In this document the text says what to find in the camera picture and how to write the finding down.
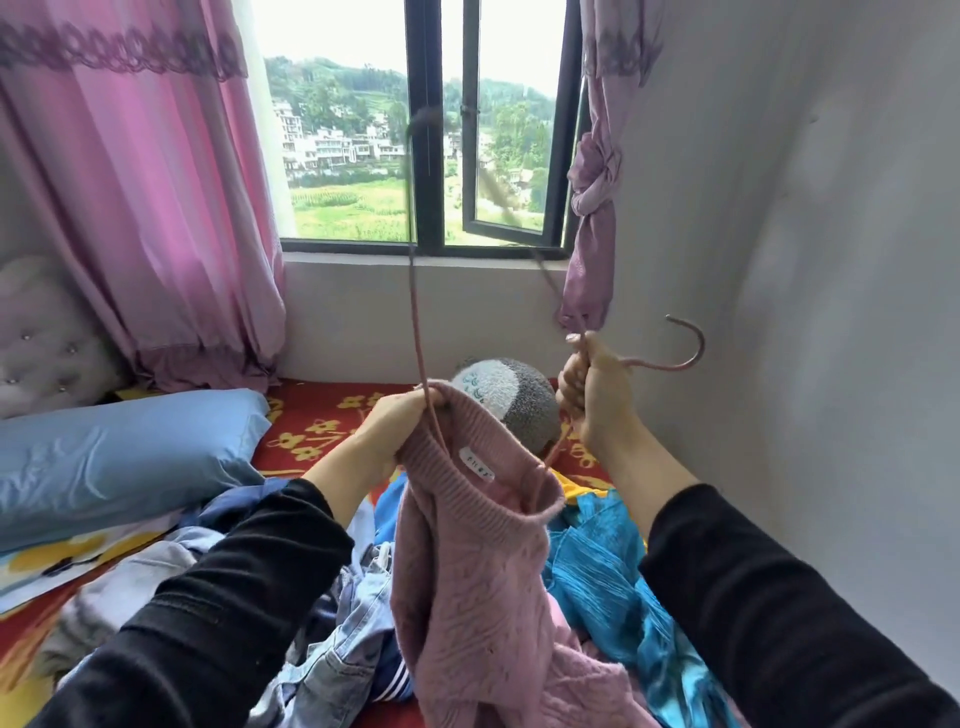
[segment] knit sweater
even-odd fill
[[[651,726],[623,666],[571,645],[540,580],[557,479],[482,404],[445,385],[400,451],[392,606],[427,728]]]

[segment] gray stuffed toy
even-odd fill
[[[543,457],[560,439],[560,407],[547,378],[515,359],[468,362],[450,382],[489,409],[520,443]]]

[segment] window sill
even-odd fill
[[[349,265],[349,266],[384,266],[405,268],[409,264],[406,255],[363,255],[363,254],[343,254],[343,253],[325,253],[317,251],[316,253],[303,252],[283,252],[283,262],[290,264],[308,264],[308,265]],[[567,263],[564,260],[545,260],[543,264],[548,271],[565,271]],[[503,258],[503,257],[446,257],[436,255],[421,255],[417,258],[418,268],[474,268],[474,269],[494,269],[510,271],[538,271],[538,265],[535,260],[529,258]]]

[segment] clothing label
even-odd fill
[[[466,465],[484,480],[493,480],[496,478],[496,475],[493,474],[493,471],[484,465],[483,460],[474,455],[473,450],[470,448],[460,448],[460,459],[464,461],[464,465]]]

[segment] tufted headboard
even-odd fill
[[[0,419],[94,404],[122,386],[99,323],[41,255],[0,268]]]

